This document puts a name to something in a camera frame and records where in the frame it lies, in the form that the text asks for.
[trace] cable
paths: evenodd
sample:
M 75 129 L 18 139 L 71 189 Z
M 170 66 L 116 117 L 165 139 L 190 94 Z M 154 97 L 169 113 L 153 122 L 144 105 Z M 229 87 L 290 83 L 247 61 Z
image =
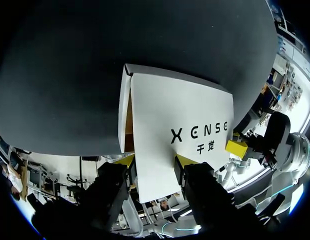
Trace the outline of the cable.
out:
M 83 187 L 83 177 L 82 177 L 82 157 L 79 157 L 79 179 L 80 179 L 80 187 L 84 189 Z
M 99 176 L 99 172 L 97 171 L 97 161 L 95 162 L 95 166 L 96 166 L 96 177 Z
M 165 217 L 164 217 L 164 214 L 163 214 L 163 212 L 162 212 L 161 205 L 157 202 L 157 200 L 155 200 L 155 203 L 156 203 L 157 207 L 158 207 L 159 210 L 160 210 L 161 216 L 162 216 L 163 219 L 164 219 Z
M 169 208 L 169 211 L 170 211 L 170 215 L 171 215 L 171 218 L 174 220 L 175 223 L 177 223 L 177 220 L 176 218 L 174 217 L 173 215 L 173 212 L 172 212 L 172 208 L 171 208 L 171 205 L 169 203 L 169 200 L 165 197 L 165 200 L 167 201 L 167 204 L 168 204 L 168 208 Z
M 146 207 L 145 203 L 142 204 L 142 207 L 143 207 L 144 214 L 145 214 L 146 218 L 148 219 L 148 221 L 149 221 L 150 223 L 153 224 L 154 222 L 153 222 L 153 220 L 152 220 L 152 218 L 151 218 L 149 212 L 147 211 L 147 207 Z
M 156 214 L 155 214 L 155 212 L 154 212 L 153 206 L 151 206 L 151 210 L 153 211 L 154 217 L 155 217 L 155 219 L 156 219 L 156 221 L 157 221 L 158 219 L 157 219 L 157 216 L 156 216 Z
M 254 196 L 250 197 L 248 200 L 236 205 L 237 207 L 241 207 L 246 205 L 250 200 L 256 198 L 257 196 L 261 195 L 262 193 L 264 193 L 267 189 L 269 189 L 272 185 L 268 185 L 264 190 L 260 191 L 259 193 L 256 193 Z
M 285 190 L 287 190 L 287 189 L 289 189 L 289 188 L 291 188 L 291 187 L 293 187 L 293 186 L 294 186 L 294 184 L 288 185 L 288 186 L 284 187 L 282 190 L 279 190 L 279 191 L 275 192 L 272 196 L 270 196 L 270 197 L 268 197 L 268 198 L 272 199 L 272 197 L 276 196 L 277 194 L 280 194 L 281 192 L 284 192 Z M 266 199 L 264 199 L 264 200 L 261 201 L 259 204 L 257 204 L 256 209 L 257 209 L 257 208 L 259 207 L 259 205 L 260 205 L 262 202 L 264 202 Z

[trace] white cable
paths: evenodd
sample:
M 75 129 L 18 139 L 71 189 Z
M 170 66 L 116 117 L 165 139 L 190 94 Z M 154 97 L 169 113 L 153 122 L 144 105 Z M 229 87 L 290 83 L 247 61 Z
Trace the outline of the white cable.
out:
M 161 205 L 157 202 L 157 200 L 155 200 L 155 203 L 156 203 L 156 206 L 157 206 L 157 207 L 159 208 L 159 210 L 160 210 L 161 216 L 162 216 L 163 219 L 164 219 L 165 217 L 164 217 L 164 214 L 163 214 L 163 212 L 162 212 Z
M 177 220 L 176 218 L 174 217 L 173 215 L 173 212 L 172 212 L 172 208 L 171 208 L 171 205 L 169 203 L 169 200 L 165 197 L 165 200 L 167 201 L 167 204 L 168 204 L 168 208 L 169 208 L 169 211 L 170 211 L 170 215 L 171 215 L 171 218 L 174 220 L 175 223 L 177 223 Z
M 143 207 L 146 219 L 149 221 L 150 224 L 154 224 L 154 221 L 152 220 L 149 212 L 147 211 L 147 207 L 146 207 L 145 203 L 142 204 L 142 207 Z
M 154 224 L 154 221 L 152 220 L 149 212 L 147 211 L 147 207 L 145 205 L 145 203 L 142 204 L 142 207 L 143 207 L 143 210 L 144 210 L 144 213 L 145 213 L 145 216 L 146 216 L 146 219 L 149 221 L 149 224 L 153 225 Z M 156 233 L 156 235 L 160 238 L 160 239 L 163 239 L 164 237 L 162 235 L 160 235 L 159 233 Z
M 242 202 L 238 205 L 236 205 L 237 207 L 241 207 L 244 206 L 245 204 L 247 204 L 250 200 L 256 198 L 257 196 L 261 195 L 262 193 L 264 193 L 267 189 L 269 189 L 272 185 L 267 186 L 264 190 L 260 191 L 259 193 L 256 193 L 254 196 L 250 197 L 248 200 L 246 200 L 245 202 Z

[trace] person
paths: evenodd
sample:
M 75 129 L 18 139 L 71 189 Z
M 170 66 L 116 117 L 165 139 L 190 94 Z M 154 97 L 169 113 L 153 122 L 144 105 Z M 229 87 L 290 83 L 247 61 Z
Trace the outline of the person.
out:
M 21 175 L 10 164 L 6 165 L 5 163 L 1 162 L 0 165 L 3 168 L 4 175 L 9 179 L 12 184 L 11 194 L 13 198 L 19 201 L 20 193 L 23 191 Z
M 178 192 L 176 192 L 176 193 L 174 193 L 173 195 L 174 195 L 175 197 L 178 197 L 180 194 L 179 194 Z M 163 198 L 160 198 L 160 199 L 158 200 L 160 209 L 161 209 L 162 211 L 167 211 L 167 210 L 170 209 L 168 200 L 169 200 L 169 198 L 170 198 L 171 196 L 172 196 L 172 195 L 168 195 L 168 196 L 163 197 Z

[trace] wall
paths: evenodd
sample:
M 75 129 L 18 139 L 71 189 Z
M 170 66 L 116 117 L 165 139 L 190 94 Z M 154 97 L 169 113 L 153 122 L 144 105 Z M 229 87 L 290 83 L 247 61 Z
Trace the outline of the wall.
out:
M 290 120 L 290 132 L 294 133 L 301 130 L 310 113 L 310 81 L 295 64 L 291 66 L 294 68 L 295 82 L 303 90 L 298 104 L 292 111 L 286 112 Z

